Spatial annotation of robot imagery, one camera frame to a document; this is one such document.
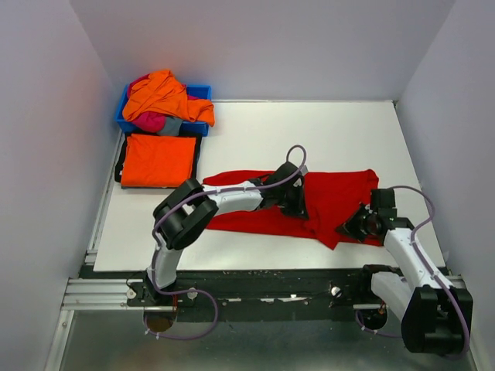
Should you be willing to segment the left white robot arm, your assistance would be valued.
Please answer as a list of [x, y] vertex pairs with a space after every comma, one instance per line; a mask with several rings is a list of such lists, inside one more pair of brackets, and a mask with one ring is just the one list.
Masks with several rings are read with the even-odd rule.
[[236, 185], [201, 185], [189, 179], [153, 211], [155, 250], [146, 270], [145, 296], [164, 305], [183, 250], [195, 242], [215, 216], [278, 208], [283, 215], [307, 220], [304, 185], [307, 168], [287, 161], [275, 172]]

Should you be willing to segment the red t shirt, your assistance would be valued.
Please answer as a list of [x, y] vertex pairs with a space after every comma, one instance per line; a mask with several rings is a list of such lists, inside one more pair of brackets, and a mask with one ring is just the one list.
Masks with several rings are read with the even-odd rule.
[[310, 172], [305, 176], [307, 220], [285, 216], [277, 207], [256, 212], [239, 211], [215, 216], [209, 230], [300, 237], [317, 240], [333, 250], [340, 242], [352, 243], [336, 228], [358, 207], [370, 202], [379, 178], [374, 170], [359, 172]]

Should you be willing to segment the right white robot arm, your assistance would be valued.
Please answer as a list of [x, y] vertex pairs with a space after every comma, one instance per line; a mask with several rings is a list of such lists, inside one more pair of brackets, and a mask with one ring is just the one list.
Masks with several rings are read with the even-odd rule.
[[458, 288], [434, 264], [407, 217], [398, 216], [395, 187], [373, 189], [370, 203], [336, 228], [337, 233], [363, 243], [376, 238], [394, 258], [400, 273], [379, 268], [356, 283], [357, 297], [366, 303], [381, 299], [401, 322], [401, 338], [413, 353], [455, 359], [470, 344], [473, 297]]

